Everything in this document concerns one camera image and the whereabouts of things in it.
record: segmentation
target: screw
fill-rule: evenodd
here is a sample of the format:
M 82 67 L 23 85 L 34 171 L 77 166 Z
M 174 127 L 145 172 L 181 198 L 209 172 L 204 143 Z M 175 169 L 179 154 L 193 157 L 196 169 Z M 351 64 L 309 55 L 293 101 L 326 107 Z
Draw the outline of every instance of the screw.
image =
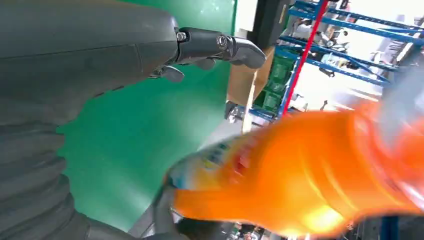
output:
M 185 41 L 187 39 L 187 33 L 180 31 L 176 33 L 176 40 L 178 42 Z
M 223 48 L 225 48 L 226 46 L 227 46 L 227 44 L 228 44 L 228 40 L 227 40 L 227 38 L 225 37 L 225 36 L 218 36 L 217 38 L 216 38 L 216 43 L 220 46 L 220 47 L 223 47 Z

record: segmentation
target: floor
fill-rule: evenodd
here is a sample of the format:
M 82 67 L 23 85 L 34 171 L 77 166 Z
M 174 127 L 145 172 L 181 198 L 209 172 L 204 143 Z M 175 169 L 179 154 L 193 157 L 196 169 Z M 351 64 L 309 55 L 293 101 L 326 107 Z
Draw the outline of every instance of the floor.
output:
M 234 0 L 133 0 L 173 14 L 180 27 L 234 31 Z M 128 231 L 149 206 L 166 170 L 196 151 L 224 117 L 230 65 L 179 66 L 181 83 L 147 79 L 86 103 L 58 131 L 66 136 L 76 209 Z

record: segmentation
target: gray robot arm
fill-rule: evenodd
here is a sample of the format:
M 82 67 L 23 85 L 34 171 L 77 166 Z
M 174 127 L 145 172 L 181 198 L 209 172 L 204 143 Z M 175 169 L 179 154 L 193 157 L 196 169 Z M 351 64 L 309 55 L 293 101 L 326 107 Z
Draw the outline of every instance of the gray robot arm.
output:
M 104 92 L 178 79 L 173 64 L 265 61 L 251 42 L 179 29 L 162 10 L 108 0 L 4 0 L 0 36 L 0 239 L 8 240 L 135 239 L 74 209 L 56 128 Z

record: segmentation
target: bottle label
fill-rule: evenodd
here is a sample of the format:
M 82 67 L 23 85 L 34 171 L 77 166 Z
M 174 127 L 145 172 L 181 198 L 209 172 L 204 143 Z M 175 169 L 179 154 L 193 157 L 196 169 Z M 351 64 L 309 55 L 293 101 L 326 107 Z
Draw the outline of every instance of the bottle label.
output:
M 252 135 L 244 135 L 209 146 L 178 162 L 169 177 L 176 188 L 187 190 L 219 190 L 237 184 L 247 173 L 255 143 Z

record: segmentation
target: red pole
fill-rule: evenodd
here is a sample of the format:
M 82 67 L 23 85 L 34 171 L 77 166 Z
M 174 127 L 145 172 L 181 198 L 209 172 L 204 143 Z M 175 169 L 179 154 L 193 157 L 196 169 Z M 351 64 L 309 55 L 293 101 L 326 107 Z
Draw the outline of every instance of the red pole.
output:
M 298 83 L 298 79 L 299 79 L 299 75 L 301 73 L 302 67 L 304 66 L 306 58 L 308 57 L 308 53 L 314 41 L 315 34 L 317 33 L 318 26 L 320 25 L 321 19 L 323 19 L 323 15 L 326 12 L 327 4 L 329 3 L 329 0 L 321 0 L 321 1 L 322 1 L 322 4 L 321 4 L 321 7 L 319 8 L 318 15 L 316 16 L 315 24 L 313 25 L 309 39 L 307 40 L 307 44 L 302 54 L 302 58 L 300 59 L 299 66 L 297 67 L 297 70 L 294 73 L 293 86 L 289 86 L 290 92 L 288 93 L 287 102 L 285 103 L 285 106 L 282 112 L 283 116 L 287 113 L 287 110 L 289 109 L 290 100 L 292 99 L 293 92 L 295 91 L 296 84 Z

